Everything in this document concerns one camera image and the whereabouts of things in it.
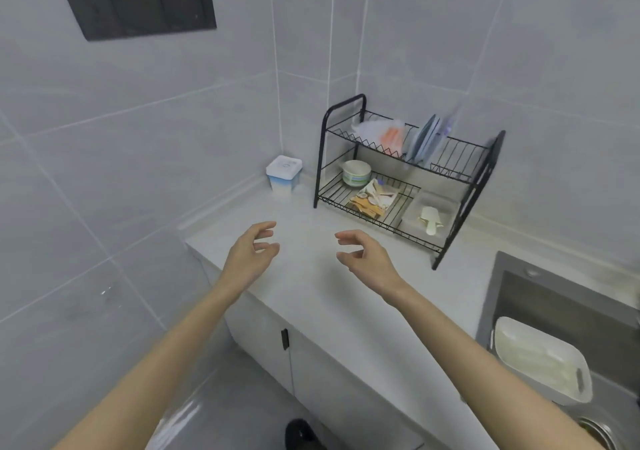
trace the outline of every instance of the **white countertop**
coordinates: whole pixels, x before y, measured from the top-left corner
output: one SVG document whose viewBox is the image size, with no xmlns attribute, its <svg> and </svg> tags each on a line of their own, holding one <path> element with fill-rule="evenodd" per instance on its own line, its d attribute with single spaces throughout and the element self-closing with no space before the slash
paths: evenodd
<svg viewBox="0 0 640 450">
<path fill-rule="evenodd" d="M 280 254 L 250 292 L 452 450 L 496 449 L 404 318 L 336 260 L 343 247 L 333 233 L 360 228 L 376 237 L 400 275 L 472 337 L 498 251 L 599 291 L 602 280 L 541 256 L 539 246 L 526 250 L 469 227 L 433 271 L 419 246 L 323 203 L 313 209 L 312 198 L 303 184 L 288 200 L 260 184 L 186 242 L 222 268 L 250 224 L 276 220 L 273 240 L 281 243 Z"/>
</svg>

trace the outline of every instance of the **black metal dish rack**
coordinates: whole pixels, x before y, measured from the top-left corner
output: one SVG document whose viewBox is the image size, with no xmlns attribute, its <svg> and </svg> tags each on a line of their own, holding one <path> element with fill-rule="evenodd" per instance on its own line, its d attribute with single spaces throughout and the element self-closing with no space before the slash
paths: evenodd
<svg viewBox="0 0 640 450">
<path fill-rule="evenodd" d="M 327 126 L 329 118 L 334 111 L 344 108 L 345 106 L 348 106 L 360 100 L 362 100 L 362 106 L 360 107 L 359 111 L 347 118 L 342 119 L 339 122 L 336 122 L 335 124 L 332 124 L 331 126 Z M 440 147 L 440 153 L 438 154 L 436 152 L 436 154 L 433 156 L 433 161 L 430 161 L 428 165 L 417 165 L 415 163 L 408 162 L 405 158 L 405 154 L 403 153 L 391 151 L 390 149 L 384 148 L 381 145 L 369 142 L 361 137 L 356 137 L 356 135 L 350 129 L 350 120 L 352 120 L 356 116 L 358 117 L 359 122 L 365 121 L 365 118 L 391 119 L 387 116 L 376 114 L 367 110 L 367 97 L 364 94 L 358 94 L 351 99 L 347 99 L 346 101 L 335 104 L 326 111 L 322 122 L 322 134 L 320 137 L 320 150 L 316 174 L 314 208 L 317 208 L 318 201 L 322 201 L 324 203 L 337 207 L 340 210 L 346 211 L 351 215 L 355 215 L 360 219 L 370 222 L 371 224 L 375 224 L 380 228 L 395 233 L 398 236 L 402 236 L 409 241 L 428 248 L 435 255 L 431 267 L 433 269 L 436 269 L 442 261 L 445 253 L 449 249 L 452 241 L 458 234 L 458 231 L 460 231 L 460 227 L 462 227 L 462 224 L 467 219 L 467 216 L 471 212 L 471 209 L 476 204 L 476 201 L 482 193 L 484 186 L 491 177 L 493 169 L 495 168 L 495 164 L 498 160 L 498 156 L 500 155 L 500 149 L 502 148 L 502 141 L 504 140 L 505 131 L 501 131 L 491 143 L 487 144 L 487 146 L 481 146 L 468 141 L 448 137 L 444 141 L 443 146 Z M 413 124 L 405 124 L 409 127 L 409 132 L 411 132 L 413 128 L 417 128 Z M 354 145 L 353 147 L 348 149 L 348 151 L 340 154 L 337 158 L 333 159 L 331 162 L 323 166 L 324 145 L 327 133 L 331 133 L 332 135 L 336 135 L 340 138 L 348 140 Z M 371 217 L 368 217 L 363 213 L 360 213 L 359 211 L 353 210 L 348 206 L 349 199 L 355 194 L 355 192 L 357 192 L 358 189 L 349 187 L 344 184 L 342 182 L 341 172 L 327 181 L 324 185 L 320 185 L 322 172 L 324 169 L 351 152 L 353 152 L 353 158 L 356 159 L 358 157 L 358 149 L 361 146 L 372 151 L 376 151 L 385 156 L 389 156 L 390 158 L 394 158 L 398 162 L 407 163 L 414 168 L 425 170 L 436 175 L 440 175 L 445 178 L 449 178 L 468 185 L 468 188 L 465 190 L 465 193 L 461 198 L 460 208 L 458 209 L 456 217 L 454 218 L 454 221 L 451 225 L 451 230 L 446 236 L 445 242 L 442 244 L 442 246 L 436 243 L 430 243 L 429 241 L 418 238 L 416 236 L 412 236 L 411 234 L 404 232 L 398 227 L 405 208 L 410 204 L 411 200 L 420 191 L 419 186 L 384 175 L 379 172 L 372 172 L 372 177 L 383 180 L 384 184 L 391 185 L 392 187 L 397 188 L 399 191 L 396 201 L 394 202 L 394 204 L 392 204 L 388 211 L 385 212 L 385 215 L 381 216 L 379 219 L 372 219 Z"/>
</svg>

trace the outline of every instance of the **bowl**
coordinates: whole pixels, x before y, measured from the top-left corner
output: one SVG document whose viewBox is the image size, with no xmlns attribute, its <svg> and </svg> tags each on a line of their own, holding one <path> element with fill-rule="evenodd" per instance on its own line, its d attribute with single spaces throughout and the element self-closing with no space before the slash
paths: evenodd
<svg viewBox="0 0 640 450">
<path fill-rule="evenodd" d="M 364 187 L 371 178 L 371 167 L 361 160 L 349 160 L 342 164 L 342 180 L 351 187 Z"/>
</svg>

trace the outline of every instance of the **stainless steel sink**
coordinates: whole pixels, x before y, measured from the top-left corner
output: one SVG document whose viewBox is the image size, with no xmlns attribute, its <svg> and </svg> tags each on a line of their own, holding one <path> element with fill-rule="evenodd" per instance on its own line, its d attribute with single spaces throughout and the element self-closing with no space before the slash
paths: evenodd
<svg viewBox="0 0 640 450">
<path fill-rule="evenodd" d="M 605 447 L 640 450 L 640 327 L 637 310 L 498 253 L 476 341 L 490 349 L 499 317 L 574 345 L 587 359 L 593 400 L 561 406 Z"/>
</svg>

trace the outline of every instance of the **cabinet handle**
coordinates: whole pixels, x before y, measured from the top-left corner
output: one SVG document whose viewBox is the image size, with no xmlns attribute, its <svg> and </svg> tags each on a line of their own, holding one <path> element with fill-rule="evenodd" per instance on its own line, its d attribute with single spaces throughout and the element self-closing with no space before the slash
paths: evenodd
<svg viewBox="0 0 640 450">
<path fill-rule="evenodd" d="M 289 331 L 287 329 L 283 329 L 280 332 L 280 335 L 282 336 L 282 350 L 286 351 L 289 349 Z"/>
</svg>

